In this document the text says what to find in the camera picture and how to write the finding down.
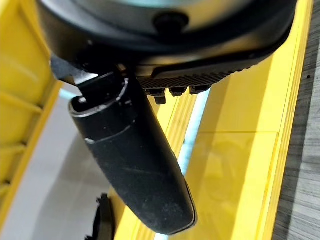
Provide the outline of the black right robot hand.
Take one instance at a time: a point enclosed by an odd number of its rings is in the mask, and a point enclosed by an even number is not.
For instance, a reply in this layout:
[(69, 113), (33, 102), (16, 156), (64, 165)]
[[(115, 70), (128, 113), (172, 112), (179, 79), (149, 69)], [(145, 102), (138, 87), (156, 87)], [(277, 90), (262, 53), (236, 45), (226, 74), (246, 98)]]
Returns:
[(148, 97), (196, 95), (272, 55), (295, 0), (38, 0), (69, 114), (118, 196), (151, 230), (193, 227), (190, 189)]

